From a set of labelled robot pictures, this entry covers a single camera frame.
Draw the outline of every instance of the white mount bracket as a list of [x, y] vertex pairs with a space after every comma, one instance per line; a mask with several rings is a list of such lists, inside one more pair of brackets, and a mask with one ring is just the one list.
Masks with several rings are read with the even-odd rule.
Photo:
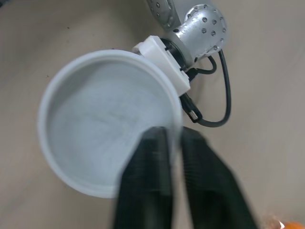
[[190, 89], [189, 77], [180, 70], [177, 61], [165, 48], [166, 46], [158, 36], [149, 36], [144, 42], [137, 44], [132, 52], [142, 55], [161, 69], [180, 96]]

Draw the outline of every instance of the orange object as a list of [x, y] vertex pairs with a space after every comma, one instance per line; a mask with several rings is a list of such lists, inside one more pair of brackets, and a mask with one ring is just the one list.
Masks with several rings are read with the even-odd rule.
[[299, 223], [285, 223], [285, 229], [305, 229], [304, 226], [302, 226], [301, 224]]

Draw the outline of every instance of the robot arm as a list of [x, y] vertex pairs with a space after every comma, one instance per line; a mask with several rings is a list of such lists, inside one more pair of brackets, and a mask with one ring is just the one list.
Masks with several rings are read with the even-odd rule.
[[[139, 43], [133, 52], [144, 56], [159, 67], [174, 85], [183, 110], [193, 123], [219, 127], [227, 122], [231, 113], [231, 92], [228, 70], [222, 48], [228, 32], [221, 12], [205, 0], [147, 0], [151, 13], [165, 29], [162, 38], [150, 36]], [[212, 74], [216, 62], [211, 56], [218, 52], [226, 88], [226, 111], [218, 122], [203, 119], [202, 114], [187, 95], [190, 81], [198, 74]], [[212, 70], [191, 68], [198, 60], [208, 57]]]
[[227, 41], [227, 25], [210, 0], [147, 0], [153, 16], [184, 57], [186, 67], [220, 51]]

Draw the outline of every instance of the black cable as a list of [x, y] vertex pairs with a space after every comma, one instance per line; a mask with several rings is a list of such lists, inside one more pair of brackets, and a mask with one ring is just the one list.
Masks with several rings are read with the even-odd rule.
[[212, 64], [212, 69], [211, 70], [205, 70], [205, 69], [197, 68], [198, 73], [205, 74], [205, 75], [210, 75], [210, 74], [213, 74], [217, 70], [217, 64], [216, 64], [214, 58], [212, 56], [208, 56], [208, 58], [209, 58], [209, 60]]
[[[193, 123], [199, 123], [200, 125], [204, 125], [207, 127], [220, 127], [224, 125], [231, 113], [231, 89], [230, 89], [230, 80], [229, 80], [229, 74], [228, 74], [228, 69], [227, 65], [225, 62], [225, 57], [224, 57], [224, 52], [220, 50], [218, 52], [219, 58], [221, 61], [221, 65], [223, 67], [223, 72], [224, 72], [224, 85], [225, 85], [225, 95], [226, 95], [226, 109], [225, 109], [225, 114], [224, 118], [218, 122], [210, 122], [207, 120], [203, 119], [203, 116], [197, 106], [194, 104], [192, 99], [188, 96], [187, 93], [184, 93], [183, 95], [180, 96], [180, 101], [183, 110], [187, 113], [189, 118]], [[189, 76], [190, 81], [195, 78], [195, 76], [198, 74], [197, 69], [192, 68], [189, 69], [189, 71], [186, 72], [186, 74]]]
[[230, 80], [229, 80], [229, 73], [228, 73], [228, 69], [227, 69], [227, 64], [225, 62], [225, 57], [224, 57], [224, 52], [223, 50], [220, 50], [218, 52], [219, 54], [219, 58], [221, 61], [221, 65], [223, 68], [223, 72], [224, 72], [224, 85], [225, 85], [225, 97], [226, 97], [226, 109], [225, 109], [225, 114], [224, 114], [224, 118], [218, 122], [210, 122], [204, 119], [200, 119], [198, 121], [198, 123], [200, 125], [204, 125], [207, 127], [220, 127], [222, 125], [224, 125], [231, 114], [231, 88], [230, 88]]

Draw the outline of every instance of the bowl rim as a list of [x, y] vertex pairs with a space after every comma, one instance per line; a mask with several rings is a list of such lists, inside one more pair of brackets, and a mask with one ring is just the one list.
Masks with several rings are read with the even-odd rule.
[[72, 77], [72, 75], [79, 69], [91, 65], [96, 62], [103, 61], [124, 61], [146, 71], [149, 75], [157, 80], [160, 86], [169, 96], [169, 99], [172, 104], [173, 109], [173, 123], [174, 123], [174, 133], [175, 136], [174, 142], [171, 144], [171, 161], [174, 160], [175, 152], [178, 150], [178, 142], [183, 126], [183, 116], [181, 110], [181, 104], [179, 96], [168, 79], [168, 77], [153, 63], [149, 62], [142, 56], [139, 56], [135, 53], [122, 51], [122, 50], [102, 50], [95, 51], [88, 54], [85, 54], [81, 57], [76, 58], [75, 60], [68, 63], [64, 66], [51, 80], [49, 85], [46, 88], [46, 91], [41, 99], [39, 111], [38, 111], [38, 136], [43, 155], [45, 156], [49, 166], [54, 171], [54, 173], [67, 185], [73, 189], [90, 195], [94, 197], [101, 198], [114, 198], [117, 196], [118, 185], [113, 186], [86, 186], [80, 184], [71, 177], [69, 177], [57, 164], [54, 159], [53, 153], [49, 146], [49, 141], [47, 138], [47, 121], [49, 116], [49, 109], [51, 107], [52, 101], [58, 91], [58, 89], [65, 83], [65, 81]]

